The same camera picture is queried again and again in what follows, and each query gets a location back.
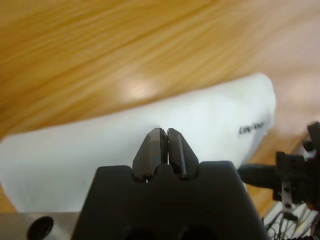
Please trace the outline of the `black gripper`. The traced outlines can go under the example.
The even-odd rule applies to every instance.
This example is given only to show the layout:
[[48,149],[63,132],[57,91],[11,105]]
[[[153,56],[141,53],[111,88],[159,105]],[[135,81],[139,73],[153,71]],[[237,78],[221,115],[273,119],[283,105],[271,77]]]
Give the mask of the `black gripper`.
[[320,123],[307,126],[309,140],[302,143],[303,149],[313,156],[276,153],[276,166],[243,164],[237,172],[241,180],[258,188],[275,188],[272,198],[282,203],[282,214],[287,220],[296,221],[293,204],[311,204],[320,209]]

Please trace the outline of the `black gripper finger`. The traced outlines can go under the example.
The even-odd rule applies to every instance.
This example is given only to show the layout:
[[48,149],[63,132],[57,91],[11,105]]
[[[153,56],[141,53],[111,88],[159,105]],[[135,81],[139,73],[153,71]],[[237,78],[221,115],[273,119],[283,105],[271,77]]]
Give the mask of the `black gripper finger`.
[[200,163],[184,136],[174,128],[169,128],[167,139],[168,163],[174,175],[180,180],[195,179]]
[[132,171],[137,182],[152,179],[156,167],[167,163],[167,134],[162,128],[154,128],[144,138],[133,159]]

